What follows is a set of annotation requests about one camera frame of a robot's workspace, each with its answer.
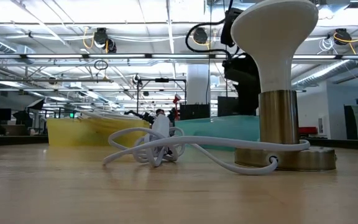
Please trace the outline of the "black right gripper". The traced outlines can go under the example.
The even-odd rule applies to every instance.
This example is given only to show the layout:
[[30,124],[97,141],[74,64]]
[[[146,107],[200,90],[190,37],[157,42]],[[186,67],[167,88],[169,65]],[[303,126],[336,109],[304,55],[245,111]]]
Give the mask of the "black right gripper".
[[238,113],[255,116],[259,107],[260,78],[255,60],[247,53],[223,62],[224,76],[233,84],[238,94]]

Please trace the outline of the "black power box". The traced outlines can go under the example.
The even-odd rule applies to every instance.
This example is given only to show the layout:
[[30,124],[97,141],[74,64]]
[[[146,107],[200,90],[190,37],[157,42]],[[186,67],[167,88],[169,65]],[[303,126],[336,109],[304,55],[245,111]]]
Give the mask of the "black power box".
[[238,115],[239,100],[236,97],[218,97],[218,116]]

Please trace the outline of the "white building column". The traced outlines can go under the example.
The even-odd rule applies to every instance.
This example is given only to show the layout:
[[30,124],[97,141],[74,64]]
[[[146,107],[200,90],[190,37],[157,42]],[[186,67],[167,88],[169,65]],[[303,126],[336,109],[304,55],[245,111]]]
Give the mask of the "white building column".
[[209,66],[207,64],[189,64],[187,67],[187,103],[208,104],[209,103]]

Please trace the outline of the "white brass mushroom table lamp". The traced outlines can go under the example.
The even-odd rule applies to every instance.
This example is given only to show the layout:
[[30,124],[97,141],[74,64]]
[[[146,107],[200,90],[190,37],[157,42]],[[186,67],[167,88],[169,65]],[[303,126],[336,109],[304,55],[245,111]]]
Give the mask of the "white brass mushroom table lamp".
[[259,70],[260,140],[239,146],[234,162],[278,170],[336,169],[333,149],[312,149],[299,137],[296,91],[291,87],[291,63],[297,48],[318,21],[318,8],[309,0],[263,0],[233,22],[231,37]]

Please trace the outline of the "green translucent plastic tray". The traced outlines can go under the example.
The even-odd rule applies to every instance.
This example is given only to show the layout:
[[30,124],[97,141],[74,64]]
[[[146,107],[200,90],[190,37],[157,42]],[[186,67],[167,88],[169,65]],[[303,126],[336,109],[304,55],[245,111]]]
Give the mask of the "green translucent plastic tray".
[[213,118],[176,121],[175,126],[187,136],[208,136],[217,138],[259,141],[258,116],[220,116]]

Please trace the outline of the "red box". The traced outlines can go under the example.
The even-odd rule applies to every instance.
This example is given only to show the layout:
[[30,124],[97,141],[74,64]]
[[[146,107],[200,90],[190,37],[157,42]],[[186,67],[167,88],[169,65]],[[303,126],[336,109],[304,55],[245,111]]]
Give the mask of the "red box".
[[299,127],[299,133],[303,135],[310,135],[310,134],[318,134],[318,129],[316,127]]

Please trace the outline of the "yellow translucent plastic tray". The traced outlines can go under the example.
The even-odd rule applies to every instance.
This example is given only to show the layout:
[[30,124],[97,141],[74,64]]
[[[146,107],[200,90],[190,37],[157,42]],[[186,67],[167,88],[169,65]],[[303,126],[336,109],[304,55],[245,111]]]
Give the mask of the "yellow translucent plastic tray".
[[148,128],[140,119],[53,118],[47,120],[48,143],[53,147],[108,146],[108,137],[128,128]]

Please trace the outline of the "black background gantry frame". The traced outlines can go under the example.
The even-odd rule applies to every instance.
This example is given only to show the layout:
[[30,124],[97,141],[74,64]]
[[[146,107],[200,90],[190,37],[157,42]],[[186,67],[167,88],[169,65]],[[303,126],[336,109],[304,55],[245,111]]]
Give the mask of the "black background gantry frame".
[[[177,79],[177,78],[139,78],[137,83],[136,83],[136,94],[137,94],[137,98],[136,98],[136,112],[139,112],[139,93],[140,93],[140,82],[145,81],[145,84],[142,85],[142,87],[146,87],[149,82],[155,82],[155,83],[168,83],[168,82],[173,82],[175,84],[177,84],[180,89],[185,93],[185,104],[187,104],[187,81],[185,79]],[[182,86],[180,86],[178,84],[178,82],[183,82],[185,85],[185,88],[182,88]]]

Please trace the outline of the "black aluminium table frame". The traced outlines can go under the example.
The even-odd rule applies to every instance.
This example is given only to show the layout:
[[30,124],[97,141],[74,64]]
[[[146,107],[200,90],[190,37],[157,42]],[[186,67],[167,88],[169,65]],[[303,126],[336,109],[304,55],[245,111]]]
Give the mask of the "black aluminium table frame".
[[[306,138],[312,146],[358,149],[358,140]],[[47,136],[0,136],[0,146],[48,143]]]

